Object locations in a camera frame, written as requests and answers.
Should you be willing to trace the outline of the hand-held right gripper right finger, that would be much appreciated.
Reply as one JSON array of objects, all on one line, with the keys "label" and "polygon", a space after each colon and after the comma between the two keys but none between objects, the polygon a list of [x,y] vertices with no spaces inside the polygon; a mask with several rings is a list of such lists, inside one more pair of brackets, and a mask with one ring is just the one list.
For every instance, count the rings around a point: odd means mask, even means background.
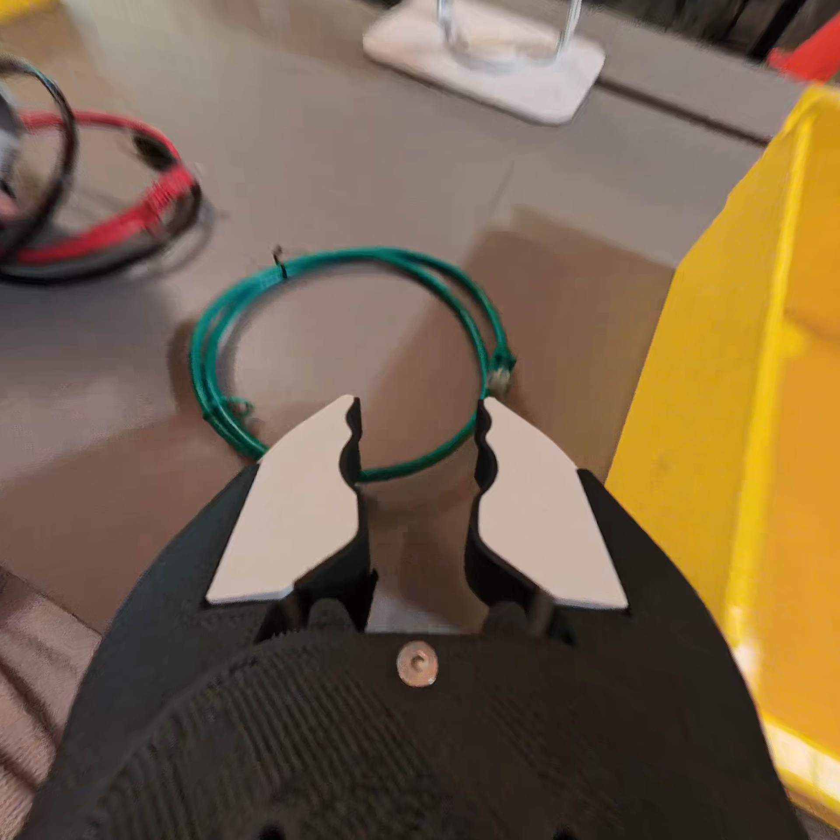
[{"label": "hand-held right gripper right finger", "polygon": [[476,447],[470,590],[488,607],[625,611],[627,595],[573,460],[491,396],[478,405]]}]

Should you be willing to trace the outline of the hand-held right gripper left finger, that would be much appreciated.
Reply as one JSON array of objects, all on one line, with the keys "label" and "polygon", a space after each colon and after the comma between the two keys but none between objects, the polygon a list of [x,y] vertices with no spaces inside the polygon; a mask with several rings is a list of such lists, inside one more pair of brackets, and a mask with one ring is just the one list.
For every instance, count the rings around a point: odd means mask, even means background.
[{"label": "hand-held right gripper left finger", "polygon": [[361,480],[361,401],[343,395],[260,458],[205,599],[275,603],[292,626],[340,602],[366,627],[377,582]]}]

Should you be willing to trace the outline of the yellow plastic bin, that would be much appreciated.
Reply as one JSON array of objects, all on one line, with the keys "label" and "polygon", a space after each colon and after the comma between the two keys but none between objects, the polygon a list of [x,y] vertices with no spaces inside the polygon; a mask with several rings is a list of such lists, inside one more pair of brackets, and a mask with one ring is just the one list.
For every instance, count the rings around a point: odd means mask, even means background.
[{"label": "yellow plastic bin", "polygon": [[838,826],[839,98],[809,87],[682,259],[607,488],[682,570],[782,781]]}]

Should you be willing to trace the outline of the person's grey sweatshirt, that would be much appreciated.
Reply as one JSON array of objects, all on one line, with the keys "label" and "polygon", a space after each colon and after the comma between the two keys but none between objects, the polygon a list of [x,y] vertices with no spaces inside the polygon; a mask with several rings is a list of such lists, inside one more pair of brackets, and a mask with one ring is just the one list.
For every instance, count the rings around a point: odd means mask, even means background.
[{"label": "person's grey sweatshirt", "polygon": [[1,570],[1,838],[23,829],[99,633]]}]

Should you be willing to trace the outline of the white stand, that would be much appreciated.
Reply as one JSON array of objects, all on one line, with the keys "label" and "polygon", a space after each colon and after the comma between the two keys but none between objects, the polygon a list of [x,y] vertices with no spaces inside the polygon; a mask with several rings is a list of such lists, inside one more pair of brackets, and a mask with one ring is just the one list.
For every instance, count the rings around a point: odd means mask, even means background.
[{"label": "white stand", "polygon": [[491,2],[400,2],[364,33],[375,64],[433,88],[556,127],[572,120],[606,54],[577,33],[583,3],[550,26]]}]

